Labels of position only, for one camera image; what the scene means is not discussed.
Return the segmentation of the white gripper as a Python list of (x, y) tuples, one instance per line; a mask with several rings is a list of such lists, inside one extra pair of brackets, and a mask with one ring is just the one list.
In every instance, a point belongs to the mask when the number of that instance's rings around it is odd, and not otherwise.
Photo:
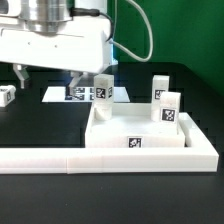
[(101, 73), (111, 65), (109, 34), (110, 22), (102, 17), (75, 17), (62, 23), (55, 35), (32, 32), (19, 19), (0, 17), (0, 62), (15, 63), (22, 89), (30, 84), (25, 65), (71, 70), (66, 95), (74, 97), (87, 72)]

